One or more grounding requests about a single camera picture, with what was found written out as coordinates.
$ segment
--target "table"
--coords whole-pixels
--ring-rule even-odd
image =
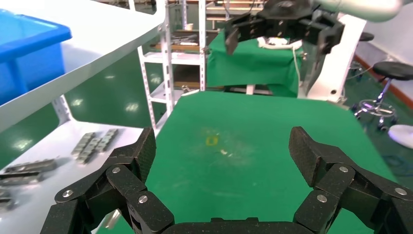
[[[359,166],[394,177],[352,114],[330,103],[199,92],[181,97],[157,137],[147,187],[175,222],[211,217],[291,221],[312,190],[288,151],[291,128],[338,146]],[[112,232],[131,234],[122,219]],[[373,233],[343,210],[329,234]]]
[[[224,85],[267,84],[276,96],[297,97],[299,79],[292,50],[259,48],[256,39],[238,44],[233,55],[227,55],[224,34],[220,32],[209,44],[207,87]],[[301,67],[302,49],[296,50]]]

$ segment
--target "metal bracket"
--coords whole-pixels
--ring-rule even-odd
[[[75,120],[75,118],[73,118],[72,116],[72,113],[70,112],[70,108],[64,95],[61,95],[60,97],[53,100],[52,105],[55,109],[57,117],[59,118],[59,126],[64,124],[65,122]]]

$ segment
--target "blue container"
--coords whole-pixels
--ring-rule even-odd
[[[71,37],[66,26],[0,9],[0,105],[63,75],[60,42]]]

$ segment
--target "metal screw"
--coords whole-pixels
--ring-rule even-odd
[[[64,193],[63,193],[63,197],[69,197],[69,196],[71,196],[73,194],[73,191],[72,190],[67,190],[67,191],[65,191]]]
[[[118,173],[118,172],[120,172],[120,168],[115,167],[115,168],[112,170],[112,172],[113,172],[113,173]]]
[[[398,194],[400,194],[400,195],[407,195],[407,192],[406,192],[406,190],[404,190],[404,189],[395,188],[394,190],[395,190]]]
[[[321,202],[327,202],[327,198],[324,195],[318,195],[317,196],[317,200],[321,201]]]
[[[340,167],[340,171],[342,171],[342,172],[348,172],[348,169],[347,169],[347,167]]]
[[[145,195],[141,196],[141,197],[138,199],[139,203],[145,203],[147,200],[148,200],[148,197],[145,196]]]

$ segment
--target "green table cover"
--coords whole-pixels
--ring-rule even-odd
[[[323,101],[200,92],[179,99],[158,135],[147,187],[174,213],[176,223],[211,217],[292,221],[312,190],[288,151],[294,126],[394,181],[348,111]],[[112,232],[99,232],[133,233],[123,219]],[[365,233],[373,231],[346,210],[329,231]]]
[[[209,44],[206,81],[208,87],[241,84],[269,84],[276,96],[296,97],[299,79],[290,49],[258,47],[256,39],[240,42],[233,55],[227,55],[224,34]],[[299,55],[302,49],[296,50]],[[301,56],[297,56],[299,67]]]

